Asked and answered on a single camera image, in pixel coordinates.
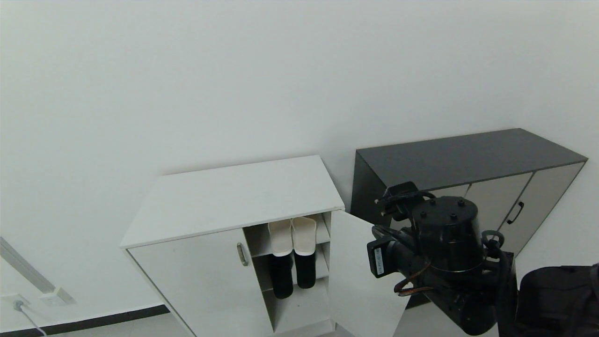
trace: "black motor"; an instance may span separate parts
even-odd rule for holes
[[[469,335],[485,333],[496,321],[513,321],[513,254],[501,252],[499,232],[481,236],[474,203],[460,197],[436,198],[413,183],[389,188],[377,203],[385,215],[410,219],[412,225],[401,230],[373,227],[377,240],[367,248],[375,277],[401,272],[406,279],[395,286],[399,296],[424,294]],[[406,289],[409,282],[414,287]],[[499,308],[504,314],[497,315]],[[510,324],[500,325],[500,333],[509,328]]]

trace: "power outlet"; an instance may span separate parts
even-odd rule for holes
[[[54,292],[43,294],[40,300],[47,306],[64,306],[75,303],[75,300],[63,288],[56,288]]]

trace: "open cabinet door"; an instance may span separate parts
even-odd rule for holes
[[[377,279],[366,244],[373,225],[342,210],[331,215],[329,306],[331,318],[356,337],[392,337],[409,297],[393,292],[401,274]]]

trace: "black handle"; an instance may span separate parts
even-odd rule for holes
[[[520,206],[520,210],[518,211],[518,214],[516,214],[516,217],[513,220],[506,221],[508,225],[513,224],[514,221],[516,221],[516,219],[518,219],[518,216],[520,215],[520,213],[522,213],[522,210],[524,209],[524,202],[520,201],[518,203],[518,206]]]

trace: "dark gray cabinet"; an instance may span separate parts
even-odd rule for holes
[[[475,202],[481,230],[502,232],[503,250],[517,255],[587,160],[523,129],[358,149],[350,211],[373,224],[409,225],[382,216],[374,200],[412,181]]]

